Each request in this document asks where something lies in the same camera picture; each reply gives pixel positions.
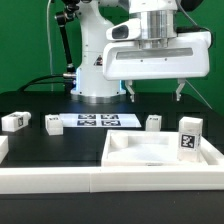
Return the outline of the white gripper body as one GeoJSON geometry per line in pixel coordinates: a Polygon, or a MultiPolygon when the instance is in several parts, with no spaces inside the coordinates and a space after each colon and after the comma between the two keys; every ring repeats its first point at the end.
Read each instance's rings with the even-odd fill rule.
{"type": "Polygon", "coordinates": [[[208,74],[211,34],[181,33],[165,48],[141,49],[138,41],[109,43],[103,52],[107,80],[204,77],[208,74]]]}

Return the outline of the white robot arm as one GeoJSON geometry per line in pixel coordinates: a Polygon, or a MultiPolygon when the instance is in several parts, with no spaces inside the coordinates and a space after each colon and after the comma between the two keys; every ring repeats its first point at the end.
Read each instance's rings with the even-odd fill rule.
{"type": "Polygon", "coordinates": [[[178,28],[175,14],[203,0],[81,0],[82,62],[73,96],[91,103],[135,97],[132,82],[186,81],[209,72],[211,32],[193,24],[178,28]]]}

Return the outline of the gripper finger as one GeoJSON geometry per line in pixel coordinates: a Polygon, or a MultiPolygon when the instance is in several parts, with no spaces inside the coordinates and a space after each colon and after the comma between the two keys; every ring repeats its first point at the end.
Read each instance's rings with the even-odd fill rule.
{"type": "Polygon", "coordinates": [[[181,78],[181,79],[178,79],[177,81],[178,81],[178,87],[175,91],[175,94],[176,94],[176,100],[178,102],[181,99],[181,92],[182,92],[183,88],[185,87],[186,79],[181,78]]]}
{"type": "Polygon", "coordinates": [[[131,100],[131,102],[135,102],[135,91],[134,91],[132,85],[133,85],[132,80],[126,80],[125,81],[125,87],[130,94],[130,100],[131,100]]]}

